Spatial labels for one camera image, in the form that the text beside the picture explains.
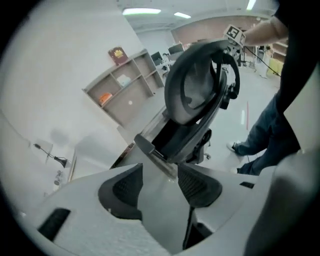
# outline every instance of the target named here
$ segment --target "wooden shelf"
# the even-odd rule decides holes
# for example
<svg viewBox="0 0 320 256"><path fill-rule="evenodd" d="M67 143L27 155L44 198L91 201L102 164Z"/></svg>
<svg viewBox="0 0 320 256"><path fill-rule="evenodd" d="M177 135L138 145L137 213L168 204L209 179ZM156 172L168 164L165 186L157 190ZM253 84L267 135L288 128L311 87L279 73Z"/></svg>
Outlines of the wooden shelf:
<svg viewBox="0 0 320 256"><path fill-rule="evenodd" d="M283 42L276 42L277 45L280 45L280 46L283 46L283 47L288 47L288 45L286 45L285 43Z"/></svg>
<svg viewBox="0 0 320 256"><path fill-rule="evenodd" d="M147 76L145 76L144 78L147 79L148 77L152 76L156 72L157 72L157 70L154 70L151 73L149 73Z"/></svg>
<svg viewBox="0 0 320 256"><path fill-rule="evenodd" d="M276 50L276 49L273 49L273 51L276 53L276 54L280 54L282 56L286 56L286 54L284 52L281 52L279 50Z"/></svg>
<svg viewBox="0 0 320 256"><path fill-rule="evenodd" d="M156 66L147 50L132 55L119 66L114 65L99 75L83 91L85 94L118 125L124 129L136 118L145 102L156 94L156 90L164 87ZM112 97L100 105L103 94Z"/></svg>
<svg viewBox="0 0 320 256"><path fill-rule="evenodd" d="M129 85L131 85L133 82L135 82L137 79L139 79L142 76L142 74L138 75L136 78L132 79L130 83L128 83L126 86L122 87L121 90L119 90L115 95L112 95L110 99L108 99L104 104L101 105L101 108L103 109L105 106L107 106L112 99L114 99L116 96L118 96L121 92L123 92Z"/></svg>

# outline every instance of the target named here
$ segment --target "orange object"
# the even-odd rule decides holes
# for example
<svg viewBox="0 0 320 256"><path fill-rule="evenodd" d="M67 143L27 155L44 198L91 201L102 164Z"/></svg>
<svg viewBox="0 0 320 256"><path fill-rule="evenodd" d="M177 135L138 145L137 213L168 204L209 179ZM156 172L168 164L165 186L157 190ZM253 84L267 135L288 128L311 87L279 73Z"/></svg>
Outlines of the orange object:
<svg viewBox="0 0 320 256"><path fill-rule="evenodd" d="M109 92L104 93L99 99L100 105L102 106L103 104L105 104L111 97L112 97L111 93Z"/></svg>

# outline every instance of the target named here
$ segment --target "white wall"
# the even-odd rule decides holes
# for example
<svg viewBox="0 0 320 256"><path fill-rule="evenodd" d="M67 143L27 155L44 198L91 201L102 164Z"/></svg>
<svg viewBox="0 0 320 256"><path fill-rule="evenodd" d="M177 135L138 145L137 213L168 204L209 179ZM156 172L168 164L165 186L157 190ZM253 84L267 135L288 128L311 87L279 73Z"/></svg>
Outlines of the white wall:
<svg viewBox="0 0 320 256"><path fill-rule="evenodd" d="M78 147L92 161L110 167L127 144L117 124L82 89L114 65L108 50L116 46L122 46L128 56L144 48L115 2L42 2L30 13L2 59L1 110L23 137L52 143L54 155L71 159ZM15 150L18 144L0 147L1 171L10 176L8 182L39 182L39 172L18 168L4 157L5 151L6 156L22 161ZM16 186L12 183L6 187L18 191ZM26 190L16 196L23 197Z"/></svg>
<svg viewBox="0 0 320 256"><path fill-rule="evenodd" d="M137 36L150 55L156 52L168 54L168 48L176 44L170 30L142 32L137 33Z"/></svg>
<svg viewBox="0 0 320 256"><path fill-rule="evenodd" d="M44 165L0 112L0 179L15 213L29 213L53 191L58 168Z"/></svg>

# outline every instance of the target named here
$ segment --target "black slot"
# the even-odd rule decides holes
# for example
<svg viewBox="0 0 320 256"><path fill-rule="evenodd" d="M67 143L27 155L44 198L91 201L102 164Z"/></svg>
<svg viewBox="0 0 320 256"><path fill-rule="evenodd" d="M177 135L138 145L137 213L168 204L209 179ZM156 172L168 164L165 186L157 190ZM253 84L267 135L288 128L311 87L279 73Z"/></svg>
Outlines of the black slot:
<svg viewBox="0 0 320 256"><path fill-rule="evenodd" d="M240 183L240 185L241 185L241 186L244 186L244 187L247 187L247 188L249 188L249 189L253 189L254 186L255 186L255 184L250 183L250 182L247 182L247 181L244 181L244 182Z"/></svg>
<svg viewBox="0 0 320 256"><path fill-rule="evenodd" d="M50 241L53 241L65 223L67 217L70 214L70 210L57 208L51 215L44 221L44 223L38 228L38 231Z"/></svg>
<svg viewBox="0 0 320 256"><path fill-rule="evenodd" d="M190 207L187 229L182 244L183 250L195 246L213 234L204 224L196 221L193 216L194 210L194 208Z"/></svg>

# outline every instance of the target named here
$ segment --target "black cable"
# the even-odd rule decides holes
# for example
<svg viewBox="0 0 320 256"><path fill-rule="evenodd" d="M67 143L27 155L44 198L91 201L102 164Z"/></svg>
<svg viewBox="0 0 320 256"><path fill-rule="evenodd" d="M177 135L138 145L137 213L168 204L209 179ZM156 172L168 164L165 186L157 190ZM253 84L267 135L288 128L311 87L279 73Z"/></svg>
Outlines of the black cable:
<svg viewBox="0 0 320 256"><path fill-rule="evenodd" d="M42 150L43 152L45 152L49 157L51 158L59 158L59 159L66 159L65 157L60 157L60 156L53 156L52 154L46 152L44 149L41 148L41 146L39 144L33 144L37 149Z"/></svg>
<svg viewBox="0 0 320 256"><path fill-rule="evenodd" d="M269 69L271 69L277 76L281 77L281 75L279 75L276 71L274 71L271 67L269 67L258 55L256 55L253 51L251 51L247 46L245 46L245 48L247 48L250 53L256 56L260 61L262 61L263 64L266 65Z"/></svg>

